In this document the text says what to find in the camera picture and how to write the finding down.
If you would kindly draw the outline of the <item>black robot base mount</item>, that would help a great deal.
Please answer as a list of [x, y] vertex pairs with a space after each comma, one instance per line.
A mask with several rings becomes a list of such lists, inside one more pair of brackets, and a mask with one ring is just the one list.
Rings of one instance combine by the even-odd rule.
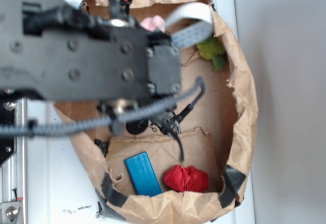
[[1, 166], [16, 152], [16, 137], [12, 128], [16, 125], [17, 102], [9, 98], [6, 92], [1, 92]]

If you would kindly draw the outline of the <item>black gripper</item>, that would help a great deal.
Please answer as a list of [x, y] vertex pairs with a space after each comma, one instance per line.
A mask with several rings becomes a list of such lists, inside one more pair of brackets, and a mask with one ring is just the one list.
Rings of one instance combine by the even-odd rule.
[[70, 134], [107, 124], [142, 127], [175, 105], [181, 90], [179, 50], [170, 36], [150, 32], [126, 16], [118, 0], [113, 19], [104, 21], [70, 8], [68, 24], [79, 37], [68, 41], [68, 95], [72, 101], [97, 100], [103, 117], [70, 123]]

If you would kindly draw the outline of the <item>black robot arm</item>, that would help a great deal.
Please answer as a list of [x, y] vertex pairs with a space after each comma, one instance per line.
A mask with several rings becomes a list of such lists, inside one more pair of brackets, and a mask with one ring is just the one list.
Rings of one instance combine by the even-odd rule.
[[176, 107], [180, 57], [171, 37], [108, 0], [109, 18], [64, 0], [1, 0], [1, 101], [98, 101], [101, 116], [1, 126], [1, 137], [61, 136], [137, 122]]

